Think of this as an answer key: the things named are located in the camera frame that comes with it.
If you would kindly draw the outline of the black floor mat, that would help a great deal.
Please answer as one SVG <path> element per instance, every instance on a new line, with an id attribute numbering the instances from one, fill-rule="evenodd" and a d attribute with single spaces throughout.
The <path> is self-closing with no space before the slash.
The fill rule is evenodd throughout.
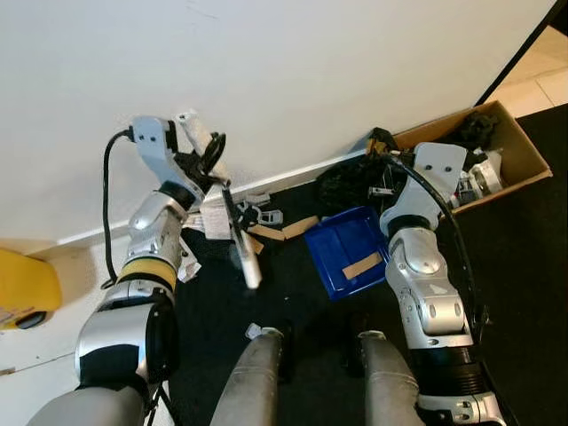
<path id="1" fill-rule="evenodd" d="M 480 354 L 501 401 L 524 426 L 563 421 L 567 308 L 565 172 L 568 106 L 519 119 L 552 176 L 459 212 L 480 301 L 490 323 Z M 365 384 L 344 369 L 362 329 L 405 344 L 384 284 L 333 301 L 302 238 L 266 244 L 263 286 L 248 292 L 230 247 L 186 231 L 202 268 L 176 291 L 181 364 L 170 383 L 179 426 L 209 426 L 251 323 L 288 326 L 291 374 L 279 388 L 279 426 L 364 426 Z"/>

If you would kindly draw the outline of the white crumpled paper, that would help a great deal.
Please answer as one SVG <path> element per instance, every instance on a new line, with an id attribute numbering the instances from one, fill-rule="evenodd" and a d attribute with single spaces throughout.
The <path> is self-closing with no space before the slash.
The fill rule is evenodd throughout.
<path id="1" fill-rule="evenodd" d="M 190 242 L 191 232 L 203 235 L 207 242 L 233 242 L 232 220 L 230 211 L 226 207 L 224 188 L 220 185 L 212 186 L 204 198 L 199 210 L 191 212 L 188 220 L 182 228 L 181 248 L 182 264 L 178 269 L 178 279 L 189 281 L 194 279 L 201 269 L 198 252 L 194 250 Z"/>

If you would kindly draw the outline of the black crumpled cloth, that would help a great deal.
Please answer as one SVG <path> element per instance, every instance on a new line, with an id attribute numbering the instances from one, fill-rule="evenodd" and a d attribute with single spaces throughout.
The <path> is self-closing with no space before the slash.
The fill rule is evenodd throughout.
<path id="1" fill-rule="evenodd" d="M 361 155 L 328 168 L 315 181 L 320 214 L 332 216 L 354 207 L 377 206 L 381 198 L 373 196 L 370 188 L 380 186 L 384 170 L 385 163 L 373 155 Z"/>

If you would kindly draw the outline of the small grey clip part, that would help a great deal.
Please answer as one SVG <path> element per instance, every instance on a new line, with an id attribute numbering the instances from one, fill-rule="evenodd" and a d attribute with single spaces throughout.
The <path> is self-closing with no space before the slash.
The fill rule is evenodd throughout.
<path id="1" fill-rule="evenodd" d="M 280 225 L 284 222 L 284 214 L 280 209 L 269 207 L 271 195 L 253 194 L 236 202 L 239 212 L 239 223 L 243 228 L 255 225 Z"/>

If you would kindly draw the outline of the grey white device in box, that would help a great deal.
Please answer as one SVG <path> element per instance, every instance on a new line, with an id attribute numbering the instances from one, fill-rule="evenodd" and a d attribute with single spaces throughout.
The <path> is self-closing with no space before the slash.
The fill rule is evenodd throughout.
<path id="1" fill-rule="evenodd" d="M 457 190 L 451 196 L 450 206 L 457 209 L 503 190 L 501 151 L 475 150 L 467 155 L 474 163 L 460 173 Z"/>

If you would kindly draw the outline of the brown cardboard scrap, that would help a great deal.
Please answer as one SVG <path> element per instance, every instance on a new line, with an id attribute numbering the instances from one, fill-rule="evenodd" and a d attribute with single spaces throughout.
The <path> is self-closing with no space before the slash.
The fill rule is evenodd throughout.
<path id="1" fill-rule="evenodd" d="M 281 230 L 275 230 L 275 228 L 264 225 L 253 225 L 242 233 L 242 242 L 236 242 L 235 247 L 248 253 L 253 253 L 253 255 L 259 255 L 264 250 L 264 244 L 256 238 L 257 236 L 273 242 L 284 242 L 299 238 L 299 236 L 304 235 L 305 232 L 319 222 L 320 220 L 316 216 L 312 216 L 285 226 Z"/>

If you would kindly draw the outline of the brown tape strip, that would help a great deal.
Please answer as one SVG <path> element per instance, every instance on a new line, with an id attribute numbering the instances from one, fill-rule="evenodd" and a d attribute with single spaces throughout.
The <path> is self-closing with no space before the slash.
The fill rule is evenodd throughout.
<path id="1" fill-rule="evenodd" d="M 343 276 L 346 280 L 355 280 L 357 277 L 361 276 L 362 273 L 372 271 L 372 269 L 376 268 L 382 262 L 383 259 L 380 253 L 369 253 L 365 258 L 342 268 Z"/>

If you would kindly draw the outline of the black bundle in box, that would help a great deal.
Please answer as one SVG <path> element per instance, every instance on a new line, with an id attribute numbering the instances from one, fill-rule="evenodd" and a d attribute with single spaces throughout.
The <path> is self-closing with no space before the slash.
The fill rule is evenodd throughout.
<path id="1" fill-rule="evenodd" d="M 452 141 L 455 145 L 466 147 L 470 151 L 485 149 L 490 145 L 499 122 L 500 119 L 495 114 L 471 111 L 462 119 L 460 125 L 455 127 Z"/>

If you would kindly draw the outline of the brown cardboard box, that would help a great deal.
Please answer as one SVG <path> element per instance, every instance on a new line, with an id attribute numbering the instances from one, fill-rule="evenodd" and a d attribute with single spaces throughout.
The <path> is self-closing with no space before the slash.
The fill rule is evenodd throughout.
<path id="1" fill-rule="evenodd" d="M 502 155 L 501 167 L 503 167 L 503 172 L 501 179 L 503 188 L 502 191 L 484 196 L 484 198 L 471 204 L 455 208 L 454 214 L 461 214 L 465 210 L 479 206 L 479 204 L 500 199 L 504 195 L 518 191 L 519 188 L 543 178 L 551 178 L 553 175 L 550 166 L 545 162 L 532 140 L 527 137 L 522 126 L 499 101 L 455 111 L 453 114 L 401 131 L 401 133 L 394 134 L 394 141 L 403 150 L 411 149 L 411 147 L 421 143 L 433 142 L 435 139 L 444 137 L 450 131 L 457 130 L 463 119 L 475 113 L 475 111 L 498 118 L 495 132 L 493 137 L 490 138 L 488 146 L 492 150 L 499 150 Z"/>

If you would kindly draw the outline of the grey right robot leg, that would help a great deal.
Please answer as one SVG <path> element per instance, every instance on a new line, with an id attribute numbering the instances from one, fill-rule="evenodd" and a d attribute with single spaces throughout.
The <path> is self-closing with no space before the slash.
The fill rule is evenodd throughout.
<path id="1" fill-rule="evenodd" d="M 423 426 L 415 410 L 419 395 L 413 372 L 385 333 L 358 333 L 366 382 L 366 426 Z"/>

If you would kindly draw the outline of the grey robot leg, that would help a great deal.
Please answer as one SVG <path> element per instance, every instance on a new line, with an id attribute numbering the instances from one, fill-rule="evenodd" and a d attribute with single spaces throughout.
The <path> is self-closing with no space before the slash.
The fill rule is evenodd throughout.
<path id="1" fill-rule="evenodd" d="M 230 373 L 209 426 L 275 426 L 284 334 L 261 327 Z"/>
<path id="2" fill-rule="evenodd" d="M 419 395 L 413 372 L 385 333 L 358 333 L 366 382 L 366 426 L 423 426 L 415 410 Z"/>

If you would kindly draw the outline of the grey left robot leg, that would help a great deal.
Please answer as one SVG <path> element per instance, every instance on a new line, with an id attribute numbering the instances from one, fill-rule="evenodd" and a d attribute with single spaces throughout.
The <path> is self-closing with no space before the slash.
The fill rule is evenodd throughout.
<path id="1" fill-rule="evenodd" d="M 209 426 L 275 426 L 284 334 L 261 327 L 230 373 Z"/>

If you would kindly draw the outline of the yellow plastic object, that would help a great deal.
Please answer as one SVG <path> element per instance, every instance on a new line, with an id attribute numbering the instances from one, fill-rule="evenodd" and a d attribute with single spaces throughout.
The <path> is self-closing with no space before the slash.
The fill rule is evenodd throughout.
<path id="1" fill-rule="evenodd" d="M 62 289 L 51 264 L 0 248 L 0 330 L 39 326 L 61 305 Z"/>

